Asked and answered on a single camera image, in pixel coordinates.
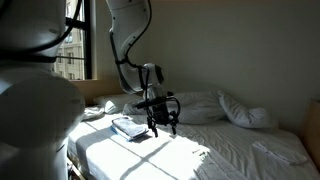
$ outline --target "headboard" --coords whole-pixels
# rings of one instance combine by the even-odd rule
[[[110,78],[104,80],[81,80],[71,82],[79,88],[87,105],[93,104],[92,100],[98,96],[123,93],[118,79]]]
[[[320,171],[320,101],[311,99],[304,117],[301,141]]]

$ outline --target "pillow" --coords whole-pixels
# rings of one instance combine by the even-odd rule
[[[124,114],[124,115],[146,115],[147,112],[144,110],[144,108],[142,108],[142,109],[136,108],[136,105],[138,104],[139,101],[141,101],[141,99],[133,100],[131,102],[126,103],[124,105],[122,114]]]
[[[277,122],[270,117],[266,109],[247,109],[226,93],[222,91],[217,93],[222,108],[233,124],[244,128],[275,128],[277,126]]]
[[[136,94],[119,94],[97,97],[93,99],[93,102],[104,106],[105,113],[114,114],[121,112],[126,103],[139,99],[142,100],[142,97]]]
[[[174,96],[181,105],[178,119],[182,124],[207,124],[226,115],[216,91],[177,93]],[[167,106],[169,111],[177,111],[175,102],[168,102]]]

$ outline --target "window frame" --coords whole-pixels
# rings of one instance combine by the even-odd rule
[[[91,50],[91,13],[90,0],[82,0],[84,21],[76,20],[74,28],[83,30],[83,54],[85,79],[92,79],[92,50]],[[70,26],[72,18],[66,15],[66,26]]]

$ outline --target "window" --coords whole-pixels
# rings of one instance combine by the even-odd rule
[[[68,53],[68,64],[74,64],[73,53]]]
[[[73,73],[68,73],[68,78],[69,78],[70,80],[75,79],[75,74],[73,74]]]
[[[68,34],[68,36],[64,39],[65,43],[72,43],[72,32]]]
[[[72,22],[78,0],[66,0],[66,29]],[[90,0],[82,0],[72,31],[59,48],[54,71],[68,79],[91,79]]]
[[[66,17],[71,18],[71,4],[67,2],[66,5]]]

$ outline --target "wrinkled sheet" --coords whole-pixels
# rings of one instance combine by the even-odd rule
[[[88,179],[320,179],[312,161],[288,165],[257,151],[252,143],[272,140],[306,154],[285,131],[258,131],[219,120],[206,125],[157,126],[134,142],[111,131],[121,114],[80,123],[69,136],[68,154]],[[146,123],[146,116],[131,116]]]

